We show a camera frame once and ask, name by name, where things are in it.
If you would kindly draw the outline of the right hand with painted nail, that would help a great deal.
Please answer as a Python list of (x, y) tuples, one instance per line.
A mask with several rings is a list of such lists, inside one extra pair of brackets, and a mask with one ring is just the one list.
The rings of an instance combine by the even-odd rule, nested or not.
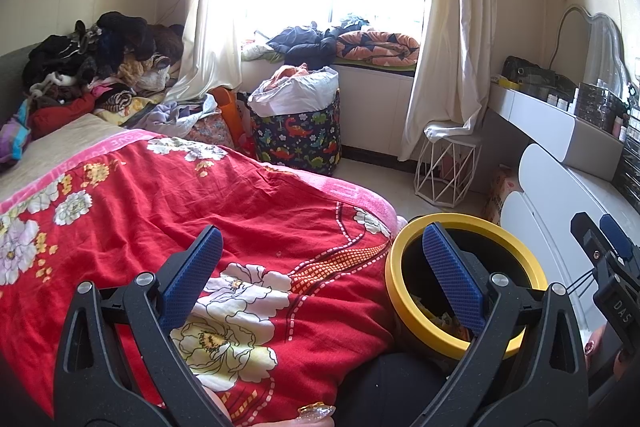
[(620, 381), (634, 361), (634, 352), (623, 347), (611, 325), (596, 329), (585, 344), (585, 362), (590, 379)]

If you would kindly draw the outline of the left hand with painted nails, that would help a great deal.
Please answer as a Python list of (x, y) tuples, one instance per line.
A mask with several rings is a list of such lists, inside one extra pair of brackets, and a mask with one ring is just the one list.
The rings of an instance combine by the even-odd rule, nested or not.
[(305, 405), (298, 410), (296, 418), (285, 421), (255, 424), (255, 427), (334, 427), (333, 414), (336, 407), (322, 402)]

